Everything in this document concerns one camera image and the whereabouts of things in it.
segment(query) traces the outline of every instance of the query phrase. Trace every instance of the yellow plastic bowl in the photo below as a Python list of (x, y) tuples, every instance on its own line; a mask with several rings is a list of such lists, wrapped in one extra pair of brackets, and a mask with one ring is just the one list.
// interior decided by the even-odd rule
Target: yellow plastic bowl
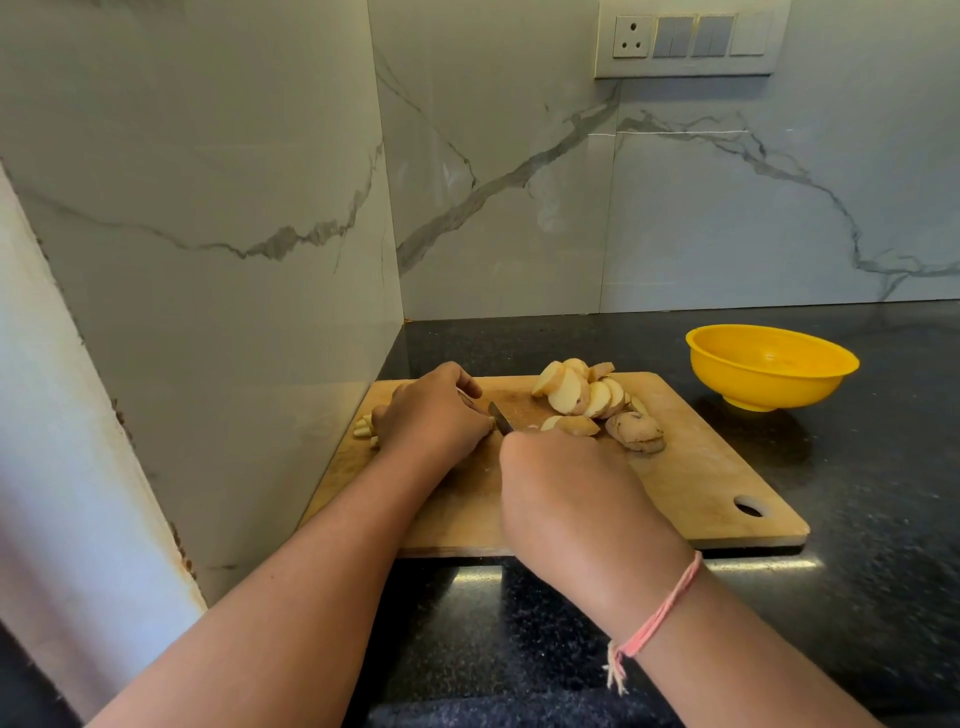
[(826, 339), (785, 328), (719, 324), (686, 335), (693, 372), (730, 404), (753, 412), (825, 400), (860, 367)]

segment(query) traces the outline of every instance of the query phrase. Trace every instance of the white wall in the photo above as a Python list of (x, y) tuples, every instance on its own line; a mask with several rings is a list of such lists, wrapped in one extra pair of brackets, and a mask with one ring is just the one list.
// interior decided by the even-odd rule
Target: white wall
[(400, 326), (366, 4), (7, 0), (0, 155), (207, 599)]
[(597, 0), (370, 0), (407, 316), (960, 296), (955, 6), (796, 0), (769, 79), (617, 85)]
[(0, 168), (0, 620), (91, 718), (205, 610)]

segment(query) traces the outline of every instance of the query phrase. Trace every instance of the black granite countertop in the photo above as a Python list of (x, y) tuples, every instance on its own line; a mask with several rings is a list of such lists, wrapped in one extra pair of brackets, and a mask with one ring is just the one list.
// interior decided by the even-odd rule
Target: black granite countertop
[[(690, 370), (685, 333), (716, 323), (823, 336), (863, 366), (820, 404), (748, 415)], [(530, 375), (570, 356), (660, 374), (810, 524), (799, 554), (711, 562), (735, 592), (877, 715), (952, 724), (960, 302), (414, 323), (381, 378), (447, 359), (477, 376)], [(627, 697), (608, 693), (605, 662), (600, 631), (514, 559), (399, 561), (348, 723), (679, 725), (638, 669)]]

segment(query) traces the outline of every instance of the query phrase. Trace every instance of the marble backsplash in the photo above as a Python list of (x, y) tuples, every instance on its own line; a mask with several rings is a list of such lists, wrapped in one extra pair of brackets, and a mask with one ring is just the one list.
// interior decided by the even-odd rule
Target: marble backsplash
[(769, 79), (596, 82), (596, 0), (370, 12), (409, 318), (960, 296), (949, 0), (795, 2)]
[(402, 319), (349, 0), (6, 0), (0, 154), (204, 595), (294, 530)]

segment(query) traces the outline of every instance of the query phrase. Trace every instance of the knife blade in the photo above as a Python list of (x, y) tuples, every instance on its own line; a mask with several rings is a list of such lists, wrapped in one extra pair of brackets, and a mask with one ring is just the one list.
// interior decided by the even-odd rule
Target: knife blade
[(506, 437), (514, 431), (514, 426), (511, 425), (510, 421), (503, 416), (503, 412), (501, 412), (500, 408), (496, 406), (496, 402), (491, 402), (490, 406), (487, 408), (487, 411), (490, 412), (490, 416), (493, 417), (493, 421), (496, 423), (496, 428), (500, 430), (501, 435)]

